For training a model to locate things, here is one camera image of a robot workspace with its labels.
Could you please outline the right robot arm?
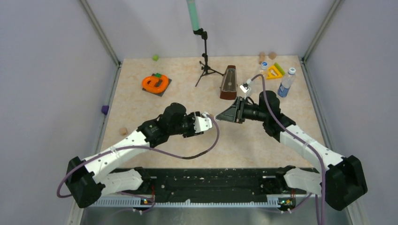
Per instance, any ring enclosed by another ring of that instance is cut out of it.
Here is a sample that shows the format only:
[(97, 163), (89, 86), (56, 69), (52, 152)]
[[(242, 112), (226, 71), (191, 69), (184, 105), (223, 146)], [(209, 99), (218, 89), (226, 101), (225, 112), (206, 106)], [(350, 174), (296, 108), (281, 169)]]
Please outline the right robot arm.
[(311, 163), (315, 172), (286, 166), (276, 172), (275, 187), (281, 193), (301, 189), (325, 195), (326, 203), (341, 211), (368, 192), (361, 161), (328, 149), (304, 132), (295, 121), (281, 112), (280, 100), (270, 90), (259, 94), (259, 103), (243, 97), (216, 116), (217, 120), (242, 124), (245, 120), (262, 122), (265, 132), (290, 147)]

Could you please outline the wooden cube near left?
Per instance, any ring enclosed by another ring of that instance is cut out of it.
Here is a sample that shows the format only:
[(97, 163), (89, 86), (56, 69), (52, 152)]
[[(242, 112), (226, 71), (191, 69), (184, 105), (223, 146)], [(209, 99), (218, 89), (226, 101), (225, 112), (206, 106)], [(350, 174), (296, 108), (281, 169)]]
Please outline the wooden cube near left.
[(122, 127), (119, 129), (119, 134), (122, 136), (127, 136), (129, 134), (128, 129), (126, 127)]

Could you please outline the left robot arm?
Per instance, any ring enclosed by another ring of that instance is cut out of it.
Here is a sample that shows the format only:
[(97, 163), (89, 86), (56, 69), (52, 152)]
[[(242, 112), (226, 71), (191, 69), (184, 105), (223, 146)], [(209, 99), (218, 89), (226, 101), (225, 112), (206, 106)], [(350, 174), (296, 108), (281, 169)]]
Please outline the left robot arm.
[(183, 157), (160, 150), (157, 146), (167, 142), (173, 135), (188, 138), (202, 135), (213, 127), (217, 127), (217, 124), (207, 112), (187, 113), (182, 104), (172, 103), (158, 117), (143, 122), (127, 137), (104, 151), (83, 159), (72, 158), (59, 186), (66, 185), (70, 192), (66, 197), (72, 197), (81, 209), (109, 194), (126, 190), (144, 194), (149, 191), (151, 182), (145, 178), (142, 169), (133, 168), (124, 172), (114, 170), (149, 150), (183, 160), (198, 158), (207, 150)]

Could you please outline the left wooden block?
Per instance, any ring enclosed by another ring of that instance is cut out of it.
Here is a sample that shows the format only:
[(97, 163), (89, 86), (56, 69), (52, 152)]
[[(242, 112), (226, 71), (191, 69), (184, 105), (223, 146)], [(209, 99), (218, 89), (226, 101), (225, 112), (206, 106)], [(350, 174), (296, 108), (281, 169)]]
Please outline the left wooden block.
[(266, 54), (264, 52), (259, 53), (259, 60), (258, 63), (261, 64), (262, 62), (266, 61)]

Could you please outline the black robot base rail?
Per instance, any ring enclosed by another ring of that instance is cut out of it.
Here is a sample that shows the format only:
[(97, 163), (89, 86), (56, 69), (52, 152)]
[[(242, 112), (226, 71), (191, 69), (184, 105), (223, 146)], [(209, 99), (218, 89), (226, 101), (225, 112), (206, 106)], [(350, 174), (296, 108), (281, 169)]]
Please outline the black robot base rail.
[(143, 183), (137, 190), (122, 191), (141, 197), (138, 207), (261, 207), (288, 211), (302, 189), (279, 185), (277, 168), (159, 169), (139, 168)]

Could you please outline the yellow triangle toy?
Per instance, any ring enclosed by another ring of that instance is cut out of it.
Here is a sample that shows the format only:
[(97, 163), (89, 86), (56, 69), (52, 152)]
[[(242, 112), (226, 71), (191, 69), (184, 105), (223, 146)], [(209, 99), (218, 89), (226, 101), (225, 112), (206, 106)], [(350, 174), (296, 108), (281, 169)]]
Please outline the yellow triangle toy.
[(267, 80), (278, 79), (278, 78), (282, 78), (282, 77), (283, 76), (279, 76), (277, 74), (277, 70), (274, 65), (272, 65), (271, 67), (268, 68)]

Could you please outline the green stick toy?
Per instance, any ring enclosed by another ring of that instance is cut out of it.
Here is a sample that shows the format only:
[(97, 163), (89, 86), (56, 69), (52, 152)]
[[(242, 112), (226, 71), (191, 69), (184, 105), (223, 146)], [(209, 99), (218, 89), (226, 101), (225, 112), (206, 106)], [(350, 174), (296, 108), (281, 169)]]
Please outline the green stick toy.
[(277, 62), (274, 63), (274, 66), (275, 66), (275, 68), (276, 68), (276, 70), (277, 70), (277, 74), (278, 74), (279, 76), (285, 75), (285, 71), (282, 69), (282, 67), (281, 67)]

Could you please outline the purple block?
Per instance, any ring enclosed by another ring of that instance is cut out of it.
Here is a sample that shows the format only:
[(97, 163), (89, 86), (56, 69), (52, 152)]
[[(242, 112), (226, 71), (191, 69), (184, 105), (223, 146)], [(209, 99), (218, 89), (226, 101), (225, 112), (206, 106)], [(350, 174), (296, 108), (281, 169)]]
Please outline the purple block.
[(108, 112), (109, 112), (109, 105), (103, 105), (103, 106), (101, 107), (101, 113), (102, 113), (103, 115), (108, 115)]

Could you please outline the black tripod stand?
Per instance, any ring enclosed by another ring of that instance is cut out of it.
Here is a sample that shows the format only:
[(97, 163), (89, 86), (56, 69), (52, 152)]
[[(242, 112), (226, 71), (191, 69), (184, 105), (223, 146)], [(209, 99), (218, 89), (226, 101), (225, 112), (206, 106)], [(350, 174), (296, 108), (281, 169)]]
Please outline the black tripod stand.
[(194, 30), (193, 33), (195, 35), (198, 35), (201, 37), (201, 39), (204, 41), (204, 53), (202, 54), (202, 57), (204, 59), (204, 62), (199, 61), (199, 64), (201, 65), (201, 70), (202, 70), (202, 74), (199, 76), (199, 79), (197, 80), (195, 87), (198, 86), (200, 80), (202, 77), (206, 76), (206, 75), (211, 75), (211, 74), (219, 74), (221, 76), (224, 76), (224, 74), (220, 73), (217, 70), (212, 69), (209, 64), (208, 64), (208, 54), (207, 54), (207, 39), (208, 39), (208, 34), (207, 32), (203, 29), (200, 28), (198, 30)]

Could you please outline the brown metronome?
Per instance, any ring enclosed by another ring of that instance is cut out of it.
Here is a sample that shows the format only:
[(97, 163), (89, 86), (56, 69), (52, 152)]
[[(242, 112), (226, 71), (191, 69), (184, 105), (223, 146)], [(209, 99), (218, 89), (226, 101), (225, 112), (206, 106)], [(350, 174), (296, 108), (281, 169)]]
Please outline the brown metronome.
[(220, 99), (234, 100), (237, 97), (236, 66), (228, 65), (220, 86)]

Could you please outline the green foam microphone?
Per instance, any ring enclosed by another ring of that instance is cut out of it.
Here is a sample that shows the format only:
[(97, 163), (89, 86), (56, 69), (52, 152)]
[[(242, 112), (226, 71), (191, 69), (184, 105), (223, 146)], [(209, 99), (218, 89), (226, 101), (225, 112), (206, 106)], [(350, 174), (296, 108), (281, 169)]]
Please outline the green foam microphone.
[(186, 0), (186, 3), (188, 7), (192, 30), (198, 31), (201, 27), (199, 24), (195, 0)]

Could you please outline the blue water bottle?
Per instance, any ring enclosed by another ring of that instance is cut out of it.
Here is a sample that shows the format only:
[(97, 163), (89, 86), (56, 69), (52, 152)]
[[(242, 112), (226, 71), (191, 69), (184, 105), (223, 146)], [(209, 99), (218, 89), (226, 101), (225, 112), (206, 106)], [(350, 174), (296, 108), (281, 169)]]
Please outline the blue water bottle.
[(294, 67), (289, 68), (288, 72), (282, 77), (280, 86), (278, 88), (277, 94), (280, 97), (286, 97), (288, 92), (296, 78), (296, 69)]

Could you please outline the clear bottle blue cap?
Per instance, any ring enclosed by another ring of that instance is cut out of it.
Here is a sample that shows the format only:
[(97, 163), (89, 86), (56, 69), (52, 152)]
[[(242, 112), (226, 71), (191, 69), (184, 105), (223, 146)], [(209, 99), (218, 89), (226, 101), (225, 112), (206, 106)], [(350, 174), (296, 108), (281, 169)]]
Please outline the clear bottle blue cap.
[(255, 70), (254, 77), (252, 81), (259, 79), (262, 82), (262, 78), (267, 78), (268, 76), (268, 67), (269, 63), (266, 61), (263, 61), (260, 63), (258, 68)]

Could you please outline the wooden block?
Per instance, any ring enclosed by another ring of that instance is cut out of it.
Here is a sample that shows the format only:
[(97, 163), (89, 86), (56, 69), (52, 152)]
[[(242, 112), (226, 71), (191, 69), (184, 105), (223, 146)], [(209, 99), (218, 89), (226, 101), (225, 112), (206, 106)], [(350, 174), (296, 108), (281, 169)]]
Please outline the wooden block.
[(258, 63), (261, 64), (262, 62), (266, 61), (266, 54), (264, 52), (259, 53), (259, 60)]
[(274, 60), (277, 57), (277, 54), (275, 52), (270, 52), (268, 54), (269, 59)]

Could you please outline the right wooden block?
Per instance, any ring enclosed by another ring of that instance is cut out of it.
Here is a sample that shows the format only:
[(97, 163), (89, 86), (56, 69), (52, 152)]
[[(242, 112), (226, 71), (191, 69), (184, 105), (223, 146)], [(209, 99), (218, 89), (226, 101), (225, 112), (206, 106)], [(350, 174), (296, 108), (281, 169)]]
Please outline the right wooden block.
[(269, 59), (274, 60), (277, 57), (277, 54), (275, 52), (270, 52), (268, 54)]

